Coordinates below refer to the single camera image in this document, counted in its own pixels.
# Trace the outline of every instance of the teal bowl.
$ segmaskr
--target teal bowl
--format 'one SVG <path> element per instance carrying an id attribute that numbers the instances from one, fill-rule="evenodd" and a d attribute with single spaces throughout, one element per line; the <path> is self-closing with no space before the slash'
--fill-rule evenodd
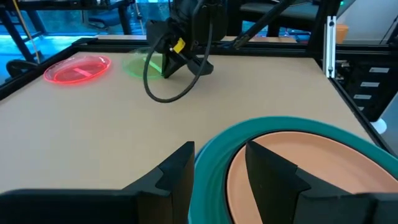
<path id="1" fill-rule="evenodd" d="M 247 140 L 277 131 L 313 133 L 341 142 L 356 149 L 398 179 L 398 159 L 340 128 L 318 121 L 286 116 L 254 118 L 223 131 L 197 154 L 195 184 L 188 215 L 190 224 L 232 223 L 224 191 L 229 162 Z"/>

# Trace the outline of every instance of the beige table surface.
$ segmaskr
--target beige table surface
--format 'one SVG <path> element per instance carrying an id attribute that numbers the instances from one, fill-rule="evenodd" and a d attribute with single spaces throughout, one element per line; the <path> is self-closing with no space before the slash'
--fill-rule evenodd
<path id="1" fill-rule="evenodd" d="M 121 189 L 186 141 L 198 151 L 229 126 L 260 116 L 315 119 L 370 141 L 309 58 L 210 56 L 211 75 L 181 100 L 160 104 L 122 70 L 128 54 L 104 55 L 113 64 L 91 83 L 61 86 L 40 77 L 0 101 L 0 192 Z M 174 96 L 192 78 L 184 67 L 150 85 L 157 96 Z"/>

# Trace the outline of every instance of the orange plate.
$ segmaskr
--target orange plate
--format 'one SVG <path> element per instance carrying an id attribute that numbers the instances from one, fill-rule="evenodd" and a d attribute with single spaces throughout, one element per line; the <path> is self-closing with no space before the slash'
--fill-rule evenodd
<path id="1" fill-rule="evenodd" d="M 352 194 L 398 192 L 398 181 L 356 150 L 309 133 L 283 131 L 254 140 L 301 169 Z M 226 193 L 237 224 L 262 224 L 246 171 L 246 148 L 235 155 L 227 176 Z"/>

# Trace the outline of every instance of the translucent green plate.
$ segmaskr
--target translucent green plate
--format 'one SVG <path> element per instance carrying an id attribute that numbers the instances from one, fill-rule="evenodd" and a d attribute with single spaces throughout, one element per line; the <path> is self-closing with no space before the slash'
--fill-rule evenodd
<path id="1" fill-rule="evenodd" d="M 147 49 L 138 49 L 127 54 L 123 60 L 123 70 L 132 77 L 142 79 Z M 162 55 L 154 54 L 149 62 L 148 79 L 162 78 Z"/>

